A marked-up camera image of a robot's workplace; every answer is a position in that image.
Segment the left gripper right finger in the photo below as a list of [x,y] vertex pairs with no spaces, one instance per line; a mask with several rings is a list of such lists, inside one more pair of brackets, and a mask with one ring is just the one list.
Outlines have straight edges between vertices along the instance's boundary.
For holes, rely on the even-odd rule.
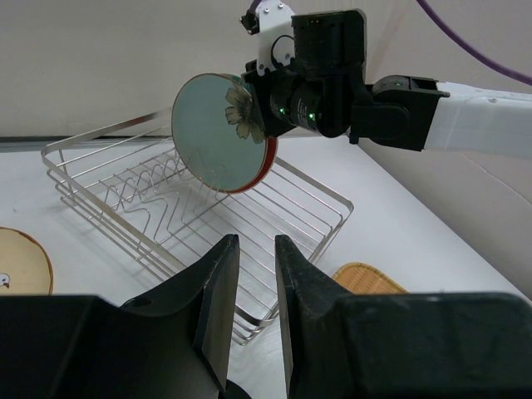
[[275,267],[287,393],[352,395],[337,306],[348,291],[309,262],[287,235],[275,237]]

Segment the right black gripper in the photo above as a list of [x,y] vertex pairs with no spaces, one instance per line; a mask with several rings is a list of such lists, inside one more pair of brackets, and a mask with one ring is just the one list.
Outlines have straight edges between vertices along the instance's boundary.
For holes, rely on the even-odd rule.
[[295,58],[260,76],[256,60],[243,74],[268,138],[299,127],[335,138],[352,123],[352,105],[372,104],[365,86],[366,16],[361,10],[292,17]]

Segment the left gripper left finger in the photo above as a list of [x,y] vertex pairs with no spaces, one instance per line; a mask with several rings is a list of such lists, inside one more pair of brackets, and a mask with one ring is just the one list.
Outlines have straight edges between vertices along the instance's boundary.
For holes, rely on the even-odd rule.
[[224,236],[200,260],[128,300],[127,339],[138,391],[223,391],[229,368],[239,238]]

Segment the red and teal plate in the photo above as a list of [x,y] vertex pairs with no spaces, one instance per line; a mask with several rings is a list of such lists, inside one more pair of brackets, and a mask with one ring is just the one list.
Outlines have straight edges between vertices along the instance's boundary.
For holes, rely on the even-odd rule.
[[237,137],[243,140],[250,138],[255,145],[264,145],[264,158],[259,171],[250,182],[236,189],[223,189],[228,194],[239,194],[252,189],[264,180],[272,169],[278,151],[278,139],[267,138],[259,127],[259,111],[254,104],[253,96],[243,78],[235,74],[223,74],[222,77],[231,81],[225,100],[225,118],[230,126],[234,126]]

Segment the light green flower plate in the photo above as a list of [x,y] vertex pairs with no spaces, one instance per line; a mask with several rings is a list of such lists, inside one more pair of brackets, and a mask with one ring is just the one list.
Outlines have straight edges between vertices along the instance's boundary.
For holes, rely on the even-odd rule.
[[238,138],[228,124],[225,95],[232,83],[222,75],[205,73],[189,79],[171,112],[178,156],[194,177],[221,192],[250,182],[264,158],[264,145]]

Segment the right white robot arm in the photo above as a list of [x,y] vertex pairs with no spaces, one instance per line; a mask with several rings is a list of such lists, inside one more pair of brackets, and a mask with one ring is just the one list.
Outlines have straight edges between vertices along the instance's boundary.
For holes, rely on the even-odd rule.
[[268,138],[302,128],[403,150],[531,156],[531,97],[425,77],[368,84],[366,18],[358,9],[295,14],[253,2],[240,19],[259,39],[244,80]]

